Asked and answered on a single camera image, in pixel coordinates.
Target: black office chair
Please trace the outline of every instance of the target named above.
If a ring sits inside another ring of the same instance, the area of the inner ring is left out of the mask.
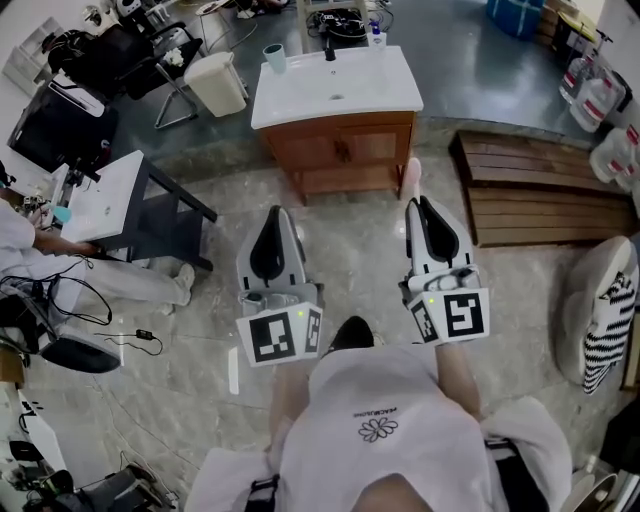
[[[153,41],[176,29],[182,30],[189,41],[177,46],[184,63],[181,66],[170,66],[163,60],[169,48],[156,52]],[[128,94],[132,99],[139,100],[148,92],[170,84],[174,90],[165,100],[155,124],[155,128],[160,130],[198,116],[197,105],[176,80],[184,76],[196,54],[205,56],[201,49],[202,42],[202,39],[194,38],[182,22],[174,23],[147,37],[114,25],[91,41],[82,55],[65,63],[63,69],[74,82],[101,93],[107,99]],[[176,96],[187,103],[189,114],[162,124],[167,109]]]

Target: trash can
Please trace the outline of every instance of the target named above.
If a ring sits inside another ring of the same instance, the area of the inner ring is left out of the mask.
[[[184,81],[216,117],[235,114],[247,106],[248,95],[233,67],[233,53],[216,53],[194,62]]]

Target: chair leg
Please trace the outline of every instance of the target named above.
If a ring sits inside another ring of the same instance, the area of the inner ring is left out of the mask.
[[[164,128],[168,128],[169,126],[173,126],[177,123],[181,123],[182,121],[188,121],[190,119],[194,119],[198,117],[198,106],[196,105],[196,103],[191,98],[189,98],[189,96],[187,96],[187,94],[175,82],[175,80],[173,80],[173,78],[169,76],[169,73],[165,71],[165,69],[162,67],[161,64],[156,64],[156,69],[158,70],[158,73],[164,76],[167,82],[171,84],[171,87],[173,87],[174,89],[171,92],[171,94],[167,96],[167,99],[165,100],[164,105],[162,105],[162,110],[160,110],[160,114],[158,115],[158,119],[156,120],[156,124],[155,124],[156,130],[162,130]],[[167,109],[169,108],[169,105],[171,105],[171,102],[176,96],[180,96],[187,103],[187,105],[189,105],[191,113],[186,116],[175,119],[173,121],[169,121],[168,123],[162,124],[162,120],[164,119],[164,116],[167,113]]]

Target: bottle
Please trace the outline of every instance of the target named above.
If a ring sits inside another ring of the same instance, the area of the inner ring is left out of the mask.
[[[615,179],[625,191],[630,192],[638,175],[638,132],[629,125],[627,130],[614,128],[607,138],[589,156],[594,174],[605,183]]]
[[[611,111],[617,97],[611,77],[593,78],[582,84],[569,112],[583,130],[593,133]]]
[[[569,105],[575,100],[582,84],[595,76],[594,68],[593,57],[590,55],[573,59],[560,82],[560,94]]]
[[[371,32],[367,33],[369,46],[376,50],[383,50],[387,46],[387,34],[380,31],[380,24],[377,21],[370,21]]]

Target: flower logo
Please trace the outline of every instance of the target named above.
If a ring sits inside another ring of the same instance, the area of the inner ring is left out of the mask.
[[[395,421],[389,421],[387,418],[373,419],[365,421],[362,428],[358,430],[358,434],[368,443],[373,443],[378,439],[390,436],[397,428],[398,423]]]

